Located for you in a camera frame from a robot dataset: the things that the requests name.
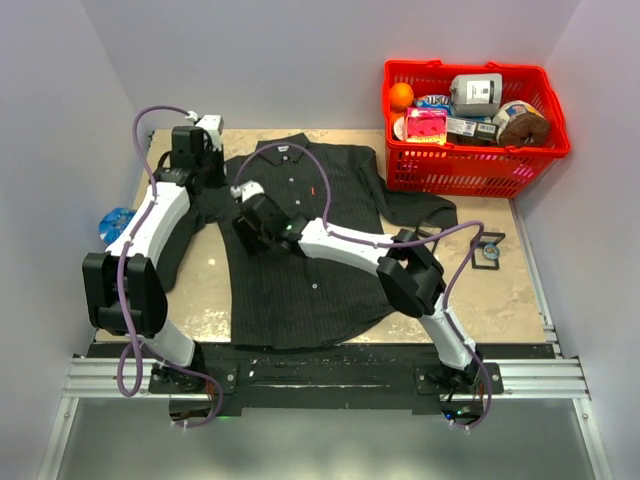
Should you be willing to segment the black pinstriped button shirt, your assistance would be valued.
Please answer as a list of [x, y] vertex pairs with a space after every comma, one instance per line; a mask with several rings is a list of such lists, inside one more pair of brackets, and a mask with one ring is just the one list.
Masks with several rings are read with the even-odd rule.
[[[380, 234], [397, 226], [457, 225], [456, 205], [422, 192], [390, 190], [368, 146], [316, 143], [303, 133], [260, 141], [254, 158], [227, 161], [227, 179], [255, 181], [290, 218]], [[392, 314], [373, 272], [306, 256], [297, 244], [262, 243], [236, 229], [239, 205], [229, 187], [206, 189], [195, 199], [164, 247], [156, 268], [171, 291], [191, 240], [218, 225], [231, 284], [231, 341], [279, 350], [314, 349], [354, 338]]]

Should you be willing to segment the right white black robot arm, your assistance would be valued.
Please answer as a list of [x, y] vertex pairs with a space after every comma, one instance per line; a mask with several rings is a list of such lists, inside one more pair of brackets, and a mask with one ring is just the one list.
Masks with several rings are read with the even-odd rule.
[[287, 215], [259, 185], [233, 187], [239, 206], [234, 227], [250, 252], [281, 249], [310, 259], [336, 262], [375, 277], [398, 312], [415, 318], [436, 347], [439, 381], [459, 393], [481, 380], [475, 341], [466, 334], [449, 303], [444, 269], [424, 240], [402, 229], [396, 235], [371, 234]]

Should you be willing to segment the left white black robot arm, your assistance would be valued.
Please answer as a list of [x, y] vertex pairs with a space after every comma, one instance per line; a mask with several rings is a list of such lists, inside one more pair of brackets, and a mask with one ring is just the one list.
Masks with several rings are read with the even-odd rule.
[[206, 115], [171, 132], [171, 148], [152, 173], [143, 201], [124, 231], [102, 253], [82, 262], [90, 323], [126, 336], [135, 361], [132, 387], [119, 368], [116, 382], [127, 397], [142, 385], [142, 348], [175, 365], [171, 378], [185, 392], [200, 390], [207, 368], [197, 361], [197, 344], [168, 318], [168, 301], [156, 270], [168, 240], [186, 219], [196, 195], [225, 182], [221, 142], [223, 120]]

